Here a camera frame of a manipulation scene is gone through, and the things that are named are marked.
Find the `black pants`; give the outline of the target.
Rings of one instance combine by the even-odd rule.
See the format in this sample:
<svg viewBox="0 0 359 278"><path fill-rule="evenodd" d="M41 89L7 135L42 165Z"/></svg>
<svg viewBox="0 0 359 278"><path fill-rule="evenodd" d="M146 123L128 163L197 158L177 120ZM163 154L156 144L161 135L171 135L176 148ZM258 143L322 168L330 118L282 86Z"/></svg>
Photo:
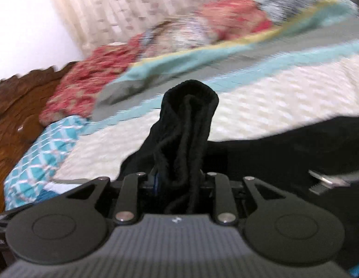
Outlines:
<svg viewBox="0 0 359 278"><path fill-rule="evenodd" d="M346 230L337 262L359 263L359 185L321 196L312 172L339 176L359 171L359 116L337 116L254 140L208 139L218 96L204 83L190 80L168 90L160 118L142 146L120 167L120 177L158 173L164 211L190 212L200 191L201 173L216 172L239 181L253 176L315 203L335 214Z"/></svg>

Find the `dark wooden headboard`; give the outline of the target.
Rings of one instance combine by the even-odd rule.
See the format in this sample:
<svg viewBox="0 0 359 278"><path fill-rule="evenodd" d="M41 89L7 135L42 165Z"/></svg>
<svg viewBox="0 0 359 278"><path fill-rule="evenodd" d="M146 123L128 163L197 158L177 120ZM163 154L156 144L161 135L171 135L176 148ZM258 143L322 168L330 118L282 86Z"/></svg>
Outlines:
<svg viewBox="0 0 359 278"><path fill-rule="evenodd" d="M39 114L75 62L56 70L32 70L0 81L0 213L5 209L4 180L44 127Z"/></svg>

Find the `teal white lattice pillow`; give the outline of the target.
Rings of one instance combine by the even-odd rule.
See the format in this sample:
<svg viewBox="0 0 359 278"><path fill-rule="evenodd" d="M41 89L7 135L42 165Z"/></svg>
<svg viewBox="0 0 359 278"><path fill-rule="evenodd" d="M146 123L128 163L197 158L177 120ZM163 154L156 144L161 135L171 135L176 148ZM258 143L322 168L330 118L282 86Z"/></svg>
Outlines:
<svg viewBox="0 0 359 278"><path fill-rule="evenodd" d="M34 202L56 174L85 129L87 120L69 116L47 126L4 181L5 210Z"/></svg>

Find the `teal grey beige quilt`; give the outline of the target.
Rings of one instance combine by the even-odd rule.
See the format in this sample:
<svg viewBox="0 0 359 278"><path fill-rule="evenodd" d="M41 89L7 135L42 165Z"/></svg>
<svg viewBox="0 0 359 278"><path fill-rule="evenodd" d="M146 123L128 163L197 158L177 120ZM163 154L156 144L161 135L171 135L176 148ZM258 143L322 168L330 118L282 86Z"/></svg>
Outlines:
<svg viewBox="0 0 359 278"><path fill-rule="evenodd" d="M167 90L186 80L219 104L212 141L254 139L334 116L359 115L359 17L329 4L259 43L236 41L148 58L109 83L92 120L46 191L64 193L99 176L115 179L159 119Z"/></svg>

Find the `red floral patchwork blanket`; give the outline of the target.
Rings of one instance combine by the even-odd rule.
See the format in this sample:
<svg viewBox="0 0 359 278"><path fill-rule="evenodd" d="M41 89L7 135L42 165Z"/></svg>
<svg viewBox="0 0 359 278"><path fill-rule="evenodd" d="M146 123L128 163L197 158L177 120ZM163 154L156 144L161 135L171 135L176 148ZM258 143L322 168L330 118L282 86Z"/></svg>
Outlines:
<svg viewBox="0 0 359 278"><path fill-rule="evenodd" d="M321 0L216 0L159 21L126 42L94 49L65 75L41 111L47 126L71 115L91 116L99 92L143 58L266 34Z"/></svg>

